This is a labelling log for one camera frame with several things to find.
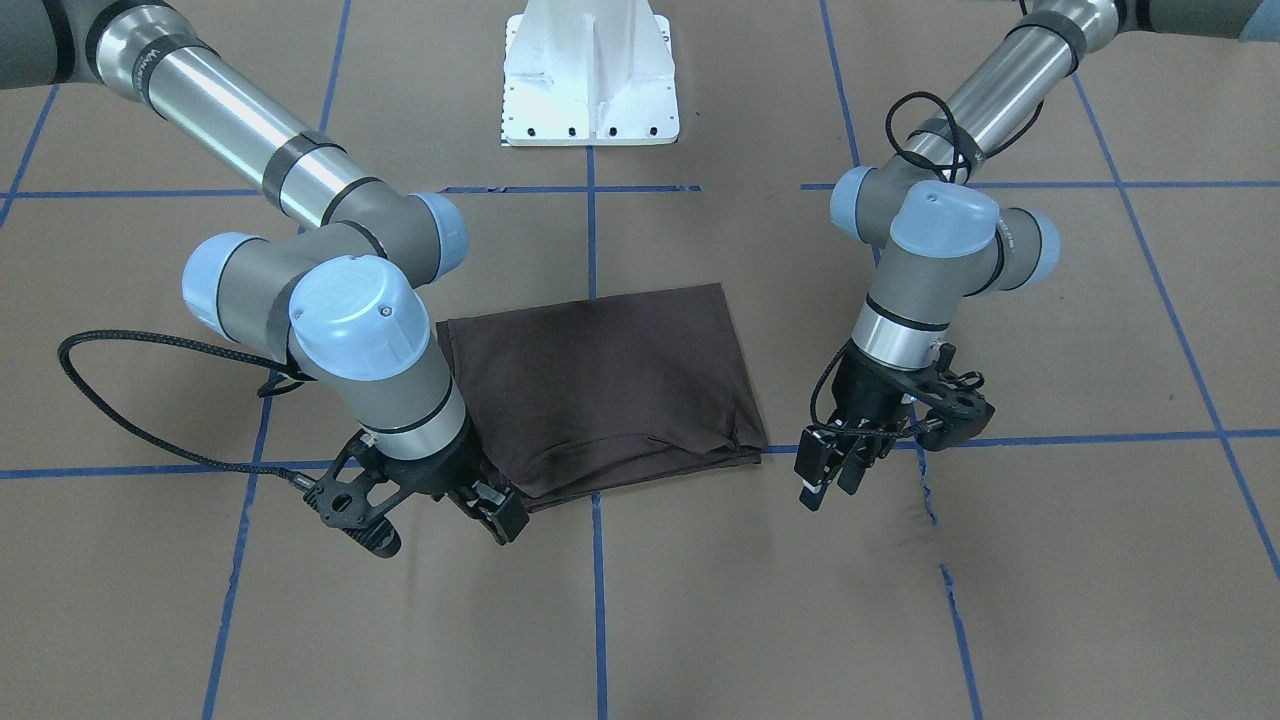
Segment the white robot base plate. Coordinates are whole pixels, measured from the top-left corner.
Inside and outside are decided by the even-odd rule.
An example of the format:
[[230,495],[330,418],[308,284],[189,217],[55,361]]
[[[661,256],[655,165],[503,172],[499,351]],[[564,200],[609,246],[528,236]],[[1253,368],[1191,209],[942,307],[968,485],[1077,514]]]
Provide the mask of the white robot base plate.
[[504,146],[677,142],[671,24],[650,3],[530,1],[504,40]]

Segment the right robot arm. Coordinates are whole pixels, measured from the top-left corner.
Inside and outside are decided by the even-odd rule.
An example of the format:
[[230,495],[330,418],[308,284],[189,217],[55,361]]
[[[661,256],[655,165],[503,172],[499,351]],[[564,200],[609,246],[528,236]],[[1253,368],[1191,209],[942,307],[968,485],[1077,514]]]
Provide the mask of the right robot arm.
[[490,483],[477,432],[442,352],[420,287],[468,250],[457,208],[403,195],[242,76],[165,1],[5,1],[3,87],[93,83],[186,132],[301,225],[271,242],[227,232],[189,256],[189,313],[269,368],[271,396],[329,386],[358,423],[317,478],[288,480],[332,528],[388,559],[389,512],[413,495],[451,500],[499,544],[529,515]]

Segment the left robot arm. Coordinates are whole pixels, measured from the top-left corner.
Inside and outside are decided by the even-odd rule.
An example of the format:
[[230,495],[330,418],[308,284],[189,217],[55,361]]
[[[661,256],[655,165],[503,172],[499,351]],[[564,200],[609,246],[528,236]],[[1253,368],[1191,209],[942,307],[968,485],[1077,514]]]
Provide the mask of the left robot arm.
[[995,415],[979,372],[957,374],[946,334],[964,299],[1012,291],[1057,265],[1061,236],[1044,215],[1001,208],[972,177],[1030,127],[1053,87],[1117,35],[1142,31],[1277,40],[1275,1],[1033,1],[986,61],[883,167],[855,167],[835,184],[831,220],[879,251],[850,340],[820,377],[828,419],[801,433],[800,502],[829,487],[856,493],[902,438],[925,451],[960,445]]

